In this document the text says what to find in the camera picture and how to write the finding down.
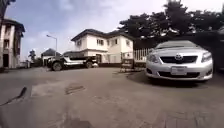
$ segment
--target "concrete ground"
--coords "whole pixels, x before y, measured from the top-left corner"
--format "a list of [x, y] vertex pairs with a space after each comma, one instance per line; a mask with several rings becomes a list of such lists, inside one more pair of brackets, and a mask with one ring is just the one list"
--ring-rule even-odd
[[152, 83], [144, 72], [114, 68], [12, 71], [0, 74], [0, 101], [24, 86], [28, 94], [1, 107], [0, 123], [7, 128], [221, 128], [223, 78]]

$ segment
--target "car headlight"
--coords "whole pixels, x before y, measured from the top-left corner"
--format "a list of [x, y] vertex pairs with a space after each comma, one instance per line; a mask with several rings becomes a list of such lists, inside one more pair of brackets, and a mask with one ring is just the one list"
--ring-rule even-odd
[[212, 59], [212, 54], [210, 52], [206, 52], [203, 54], [201, 62], [203, 63], [211, 59]]
[[155, 55], [148, 55], [147, 60], [150, 62], [158, 63], [158, 60], [156, 59]]

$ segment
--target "sky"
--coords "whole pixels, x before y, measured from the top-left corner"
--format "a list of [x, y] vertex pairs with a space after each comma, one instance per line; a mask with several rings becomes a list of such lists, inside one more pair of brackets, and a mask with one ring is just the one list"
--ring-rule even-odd
[[[6, 18], [16, 20], [26, 29], [21, 44], [21, 60], [30, 50], [37, 56], [48, 48], [55, 49], [57, 37], [60, 53], [75, 50], [70, 41], [84, 29], [103, 32], [116, 30], [130, 15], [163, 11], [167, 0], [16, 0], [6, 11]], [[182, 0], [188, 11], [221, 11], [223, 0]]]

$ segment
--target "pickup truck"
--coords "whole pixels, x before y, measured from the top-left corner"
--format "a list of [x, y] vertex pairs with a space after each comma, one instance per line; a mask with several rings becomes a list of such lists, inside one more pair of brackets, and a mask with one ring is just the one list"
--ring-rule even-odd
[[66, 68], [72, 68], [76, 66], [82, 66], [86, 68], [92, 68], [98, 66], [95, 56], [84, 57], [52, 57], [48, 59], [47, 67], [52, 71], [60, 71]]

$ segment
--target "door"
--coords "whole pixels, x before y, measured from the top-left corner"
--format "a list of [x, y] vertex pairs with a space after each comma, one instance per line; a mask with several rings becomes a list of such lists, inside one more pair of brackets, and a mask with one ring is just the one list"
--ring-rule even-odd
[[102, 63], [102, 55], [101, 54], [96, 54], [96, 60], [98, 63]]
[[9, 54], [3, 54], [3, 66], [9, 67]]

